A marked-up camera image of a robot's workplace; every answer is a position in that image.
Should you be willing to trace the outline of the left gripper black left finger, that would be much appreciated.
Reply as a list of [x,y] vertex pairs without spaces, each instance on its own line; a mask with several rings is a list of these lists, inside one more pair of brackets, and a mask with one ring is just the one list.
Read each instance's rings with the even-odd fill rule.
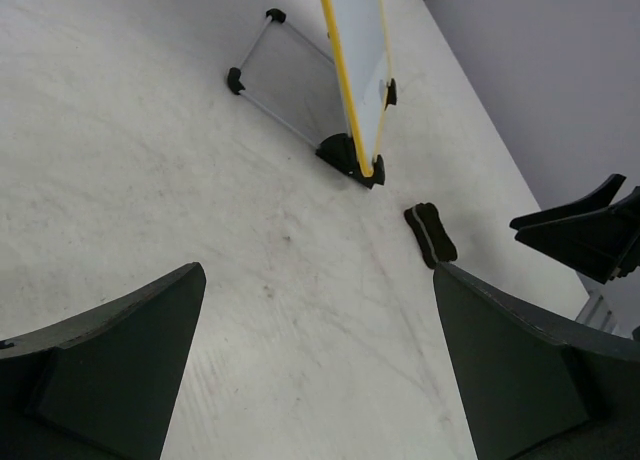
[[160,458],[205,287],[188,263],[2,341],[2,458]]

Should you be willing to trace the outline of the black felt whiteboard eraser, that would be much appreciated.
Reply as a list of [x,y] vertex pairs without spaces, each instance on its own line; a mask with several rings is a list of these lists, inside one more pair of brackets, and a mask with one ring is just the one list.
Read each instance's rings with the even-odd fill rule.
[[454,262],[458,259],[457,249],[433,203],[418,203],[406,209],[403,214],[429,269],[434,270],[439,263]]

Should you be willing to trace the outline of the yellow framed whiteboard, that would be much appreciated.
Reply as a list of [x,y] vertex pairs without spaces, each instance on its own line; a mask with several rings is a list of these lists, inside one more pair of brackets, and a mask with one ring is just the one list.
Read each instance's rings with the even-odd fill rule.
[[320,0],[357,163],[374,176],[393,83],[383,0]]

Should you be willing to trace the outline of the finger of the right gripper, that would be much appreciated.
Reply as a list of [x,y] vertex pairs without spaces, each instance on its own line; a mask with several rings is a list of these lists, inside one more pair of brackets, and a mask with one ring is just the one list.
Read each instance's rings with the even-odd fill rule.
[[605,284],[628,275],[628,210],[539,212],[514,220],[515,239]]
[[593,192],[581,199],[551,209],[514,218],[510,222],[509,227],[514,230],[520,230],[539,223],[586,214],[607,207],[611,204],[625,180],[626,177],[622,174],[611,174]]

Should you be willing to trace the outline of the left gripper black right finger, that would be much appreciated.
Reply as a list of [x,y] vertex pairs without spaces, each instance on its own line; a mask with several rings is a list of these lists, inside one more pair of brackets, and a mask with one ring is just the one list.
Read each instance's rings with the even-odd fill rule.
[[511,296],[450,263],[438,313],[480,459],[636,459],[639,344]]

